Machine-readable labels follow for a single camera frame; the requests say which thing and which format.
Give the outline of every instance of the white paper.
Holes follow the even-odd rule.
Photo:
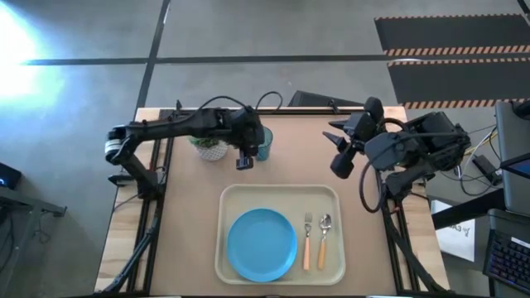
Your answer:
[[[432,214],[448,208],[450,208],[450,205],[438,200],[433,200],[431,203]],[[474,219],[439,229],[436,231],[436,236],[442,252],[447,252],[471,262],[475,261]]]

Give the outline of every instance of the beige tray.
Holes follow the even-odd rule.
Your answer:
[[[269,282],[269,285],[331,286],[339,282],[346,270],[345,248],[340,221],[339,198],[324,185],[231,185],[221,194],[217,246],[215,249],[215,272],[224,282],[232,285],[256,285],[242,278],[230,266],[226,257],[226,237],[232,223],[242,213],[256,208],[269,208],[283,214],[292,224],[298,237],[296,260],[286,275]],[[311,269],[302,269],[302,256],[306,232],[304,217],[312,212],[313,224],[310,236]],[[322,232],[320,218],[331,215],[332,227],[327,234],[325,269],[316,269]]]

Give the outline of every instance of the tabletop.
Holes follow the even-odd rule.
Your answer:
[[[158,119],[161,109],[162,108],[140,108],[138,109],[137,120]],[[406,120],[404,109],[399,107],[386,107],[385,116],[397,118],[402,121]],[[153,142],[144,142],[136,151],[138,159],[144,163],[144,166],[148,166],[150,162],[152,147]],[[163,151],[165,146],[162,144],[161,148],[162,151],[158,157],[159,161],[162,161],[165,157],[165,152]],[[422,187],[415,186],[414,190],[420,195],[425,194],[425,190]],[[120,188],[118,190],[116,204],[119,204],[120,202],[123,202],[127,198],[133,196],[135,192],[136,187],[134,185]],[[142,201],[139,199],[134,199],[120,207],[120,209],[113,214],[111,224],[109,226],[104,254],[99,268],[95,290],[102,290],[105,288],[119,273],[123,265],[131,256],[135,243],[141,208]],[[446,270],[444,268],[441,252],[438,247],[428,203],[420,197],[409,195],[403,201],[403,208],[407,217],[407,228],[412,243],[412,250],[427,271],[435,278],[435,280],[445,288],[449,288]],[[407,278],[406,263],[404,262],[404,259],[402,258],[399,251],[398,255],[402,269],[403,283],[405,288],[410,288],[410,282]],[[146,257],[147,253],[144,253],[139,267],[139,281],[143,281]]]

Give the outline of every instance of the striped floor mat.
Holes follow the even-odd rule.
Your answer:
[[[530,27],[518,14],[375,19],[390,56],[530,52]]]
[[[397,102],[405,108],[491,107],[530,99],[530,58],[394,61]]]

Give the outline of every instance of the concrete floor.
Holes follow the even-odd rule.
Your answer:
[[[161,0],[0,0],[0,32],[9,45],[0,47],[0,65],[21,59],[148,57],[160,8]],[[382,54],[374,17],[506,12],[520,12],[517,1],[173,0],[158,56]],[[68,206],[63,219],[44,220],[52,239],[44,246],[32,243],[10,296],[74,296],[94,289],[115,194],[106,177],[118,171],[104,161],[104,137],[133,117],[144,70],[144,65],[0,67],[0,161],[23,172],[20,191]],[[384,63],[334,62],[158,65],[146,105],[172,107],[180,99],[196,107],[219,94],[256,103],[268,90],[288,100],[298,89],[355,101],[377,96],[397,104]],[[426,112],[407,113],[414,118]],[[492,108],[445,112],[467,131],[494,124]],[[486,132],[473,134],[473,142]],[[488,147],[479,154],[496,162]],[[427,193],[469,199],[443,176]],[[446,257],[451,286],[464,294],[486,294],[485,277],[456,263]]]

